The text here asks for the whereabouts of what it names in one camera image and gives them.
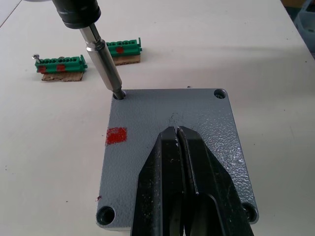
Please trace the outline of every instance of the black jaw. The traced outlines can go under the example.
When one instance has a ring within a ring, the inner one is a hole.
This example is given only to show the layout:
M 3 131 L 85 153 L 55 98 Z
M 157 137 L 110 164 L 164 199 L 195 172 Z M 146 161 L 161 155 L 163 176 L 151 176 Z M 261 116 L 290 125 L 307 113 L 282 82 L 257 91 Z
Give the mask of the black jaw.
M 138 179 L 132 236 L 253 236 L 233 181 L 200 135 L 162 131 Z

